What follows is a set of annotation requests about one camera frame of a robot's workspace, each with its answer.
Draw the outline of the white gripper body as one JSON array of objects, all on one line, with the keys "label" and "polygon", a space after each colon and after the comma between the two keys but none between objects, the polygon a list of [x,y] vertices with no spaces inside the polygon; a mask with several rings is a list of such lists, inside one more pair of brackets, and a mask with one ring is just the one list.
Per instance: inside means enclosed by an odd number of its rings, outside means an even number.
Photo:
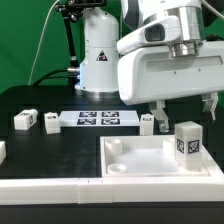
[{"label": "white gripper body", "polygon": [[197,56],[172,57],[179,18],[153,21],[120,39],[120,98],[128,105],[224,91],[224,42],[205,42]]}]

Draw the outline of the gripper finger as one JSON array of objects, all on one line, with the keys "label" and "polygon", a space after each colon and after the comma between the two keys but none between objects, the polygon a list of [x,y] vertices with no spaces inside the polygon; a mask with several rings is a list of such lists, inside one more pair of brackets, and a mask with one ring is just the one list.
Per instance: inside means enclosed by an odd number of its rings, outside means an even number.
[{"label": "gripper finger", "polygon": [[166,133],[169,131],[168,116],[166,115],[164,108],[164,100],[158,100],[149,103],[149,110],[158,121],[159,130],[161,133]]},{"label": "gripper finger", "polygon": [[203,118],[205,121],[214,121],[216,119],[215,110],[218,103],[218,93],[206,93],[202,95]]}]

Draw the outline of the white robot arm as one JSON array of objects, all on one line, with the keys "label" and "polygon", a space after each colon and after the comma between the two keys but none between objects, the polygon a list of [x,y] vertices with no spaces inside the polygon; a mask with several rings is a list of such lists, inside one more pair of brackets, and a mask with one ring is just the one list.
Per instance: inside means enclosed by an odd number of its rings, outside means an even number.
[{"label": "white robot arm", "polygon": [[85,58],[78,89],[88,95],[117,93],[127,105],[147,103],[162,132],[169,99],[200,95],[203,112],[215,118],[224,90],[224,41],[211,42],[204,28],[224,18],[224,1],[120,0],[131,32],[119,36],[118,22],[100,8],[84,7]]}]

